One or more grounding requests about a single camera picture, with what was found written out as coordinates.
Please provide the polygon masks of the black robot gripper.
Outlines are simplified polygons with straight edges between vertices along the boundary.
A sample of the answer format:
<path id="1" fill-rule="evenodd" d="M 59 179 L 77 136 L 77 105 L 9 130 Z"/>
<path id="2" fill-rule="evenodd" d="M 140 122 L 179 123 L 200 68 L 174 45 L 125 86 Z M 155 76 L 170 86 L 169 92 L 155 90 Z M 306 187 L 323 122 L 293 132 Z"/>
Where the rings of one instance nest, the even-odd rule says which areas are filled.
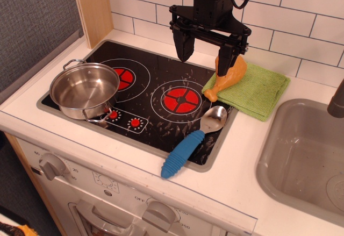
<path id="1" fill-rule="evenodd" d="M 248 49 L 251 30 L 233 16 L 233 9 L 243 9 L 235 0 L 193 0 L 192 6 L 172 5 L 170 29 L 178 58 L 186 62 L 194 53 L 195 39 L 220 47 L 217 75 L 225 76 L 239 54 Z"/>

